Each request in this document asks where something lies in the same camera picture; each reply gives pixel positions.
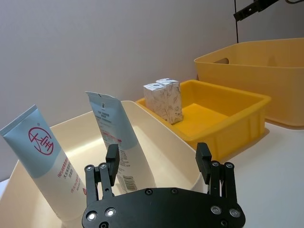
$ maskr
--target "white patterned box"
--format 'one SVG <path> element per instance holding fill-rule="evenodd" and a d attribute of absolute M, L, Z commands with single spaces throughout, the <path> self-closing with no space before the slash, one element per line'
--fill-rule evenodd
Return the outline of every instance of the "white patterned box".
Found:
<path fill-rule="evenodd" d="M 181 107 L 181 90 L 179 81 L 163 78 L 157 80 L 156 83 L 166 87 L 168 98 L 169 122 L 171 124 L 182 120 L 182 107 Z"/>
<path fill-rule="evenodd" d="M 169 121 L 167 88 L 157 83 L 147 84 L 143 86 L 143 94 L 146 107 Z"/>

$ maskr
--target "white table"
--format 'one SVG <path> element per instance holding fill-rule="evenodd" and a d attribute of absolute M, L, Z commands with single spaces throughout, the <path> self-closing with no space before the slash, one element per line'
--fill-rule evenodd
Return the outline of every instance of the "white table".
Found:
<path fill-rule="evenodd" d="M 230 160 L 246 228 L 304 227 L 304 130 L 270 131 Z"/>

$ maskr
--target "gray wall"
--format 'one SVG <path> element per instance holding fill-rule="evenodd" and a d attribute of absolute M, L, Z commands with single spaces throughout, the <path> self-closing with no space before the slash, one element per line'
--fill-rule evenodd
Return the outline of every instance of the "gray wall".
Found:
<path fill-rule="evenodd" d="M 237 0 L 236 3 L 237 10 L 241 10 L 252 0 Z M 304 2 L 291 5 L 280 0 L 238 22 L 239 42 L 299 37 L 304 37 Z"/>
<path fill-rule="evenodd" d="M 85 90 L 136 100 L 236 42 L 232 0 L 1 0 L 0 128 L 33 104 L 49 125 L 90 111 Z M 0 180 L 17 158 L 0 138 Z"/>

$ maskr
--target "bolt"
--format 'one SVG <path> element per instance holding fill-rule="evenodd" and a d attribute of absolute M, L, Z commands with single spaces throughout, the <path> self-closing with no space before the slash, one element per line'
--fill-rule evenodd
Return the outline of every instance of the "bolt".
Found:
<path fill-rule="evenodd" d="M 109 223 L 107 222 L 102 222 L 99 226 L 100 228 L 108 228 L 109 227 Z"/>
<path fill-rule="evenodd" d="M 100 168 L 104 169 L 106 167 L 105 163 L 100 164 Z"/>
<path fill-rule="evenodd" d="M 179 191 L 176 188 L 173 188 L 173 189 L 171 189 L 171 193 L 173 195 L 175 195 L 175 194 L 179 193 Z"/>
<path fill-rule="evenodd" d="M 93 167 L 92 166 L 88 166 L 87 168 L 86 168 L 86 170 L 91 170 L 91 169 L 93 169 Z"/>
<path fill-rule="evenodd" d="M 222 213 L 221 208 L 219 208 L 218 206 L 212 206 L 210 209 L 215 215 L 220 215 Z"/>
<path fill-rule="evenodd" d="M 226 167 L 227 167 L 227 168 L 233 168 L 234 166 L 233 166 L 232 163 L 227 163 L 227 164 L 226 164 Z"/>
<path fill-rule="evenodd" d="M 86 216 L 86 219 L 89 220 L 89 221 L 93 221 L 95 220 L 97 217 L 97 214 L 95 212 L 90 212 L 87 216 Z"/>
<path fill-rule="evenodd" d="M 108 208 L 107 210 L 105 210 L 105 215 L 107 217 L 112 217 L 115 213 L 116 213 L 115 208 Z"/>
<path fill-rule="evenodd" d="M 219 163 L 217 161 L 212 162 L 213 166 L 219 166 Z"/>
<path fill-rule="evenodd" d="M 150 195 L 152 195 L 153 191 L 152 191 L 152 189 L 146 189 L 146 191 L 144 191 L 144 193 L 146 193 L 146 195 L 150 196 Z"/>
<path fill-rule="evenodd" d="M 232 217 L 238 218 L 241 216 L 241 213 L 236 209 L 230 209 L 229 213 Z"/>
<path fill-rule="evenodd" d="M 227 223 L 227 221 L 226 220 L 221 220 L 221 222 L 220 222 L 220 224 L 221 224 L 221 226 L 222 227 L 227 227 L 228 226 L 228 223 Z"/>

